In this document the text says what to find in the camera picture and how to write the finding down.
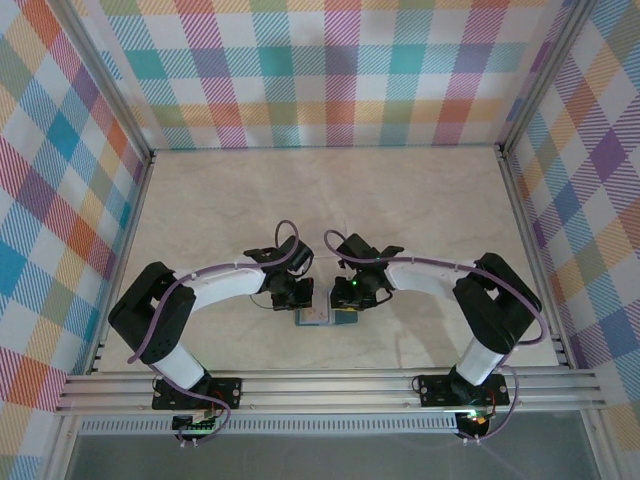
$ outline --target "plaid wallpaper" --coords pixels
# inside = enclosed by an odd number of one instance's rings
[[[562,0],[562,6],[560,7],[560,10],[558,10],[556,18],[551,24],[551,28],[549,28],[544,42],[542,42],[542,46],[540,47],[535,60],[531,64],[531,68],[529,69],[524,83],[522,84],[522,88],[520,88],[520,91],[518,92],[515,102],[513,102],[513,105],[511,106],[509,115],[507,115],[507,119],[502,126],[502,130],[500,131],[500,135],[498,136],[496,143],[504,143],[509,131],[513,127],[515,119],[518,118],[518,115],[521,113],[524,101],[538,80],[542,68],[553,53],[553,47],[556,40],[558,39],[558,36],[562,31],[562,27],[567,21],[568,14],[576,1],[578,0]]]
[[[29,479],[143,163],[44,0],[0,12],[0,479]]]
[[[561,3],[75,0],[172,149],[493,144]]]
[[[514,166],[581,367],[640,468],[640,1],[601,0]]]

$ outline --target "marble floor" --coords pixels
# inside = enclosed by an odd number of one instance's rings
[[[272,246],[283,218],[313,248],[317,286],[329,288],[338,270],[322,242],[328,228],[430,257],[494,251],[533,286],[491,148],[372,148],[160,153],[123,289],[150,262],[193,268]],[[255,298],[269,305],[267,294]],[[538,332],[534,325],[526,337]],[[456,303],[417,292],[397,292],[357,324],[333,327],[296,327],[292,312],[233,298],[193,314],[182,336],[205,367],[222,370],[448,367],[470,339]],[[130,353],[110,331],[100,370],[145,370],[127,365]],[[557,362],[547,342],[509,363]]]

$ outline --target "aluminum rail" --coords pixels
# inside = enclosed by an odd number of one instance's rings
[[[522,367],[520,411],[604,408],[590,370]],[[420,406],[411,389],[416,375],[443,375],[448,369],[211,372],[243,379],[240,408],[234,415],[409,413],[468,411],[469,407]],[[513,396],[514,381],[504,372]],[[70,376],[58,404],[61,415],[152,414],[152,373],[97,373]],[[499,407],[505,411],[508,407]]]

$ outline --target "black mounting plate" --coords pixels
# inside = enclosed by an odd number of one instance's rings
[[[420,395],[420,405],[422,407],[460,406],[460,397],[451,389],[451,377],[449,375],[418,375],[413,379],[413,387]],[[493,405],[493,399],[487,390],[491,390],[495,395],[496,405],[509,405],[509,392],[506,387],[504,376],[500,374],[489,375],[482,386],[478,387],[479,394],[475,396],[471,405],[474,407],[490,407]]]
[[[155,392],[151,402],[153,410],[209,410],[211,408],[211,402],[185,395],[174,389],[164,379],[155,382],[153,390]],[[206,375],[190,390],[218,398],[226,402],[231,410],[236,410],[240,406],[242,379],[212,378]]]

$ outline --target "white vent grille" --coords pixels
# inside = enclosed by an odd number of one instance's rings
[[[376,434],[451,433],[454,413],[389,415],[247,415],[231,417],[225,433],[231,434]],[[157,435],[174,433],[171,416],[145,415],[86,417],[81,435]]]

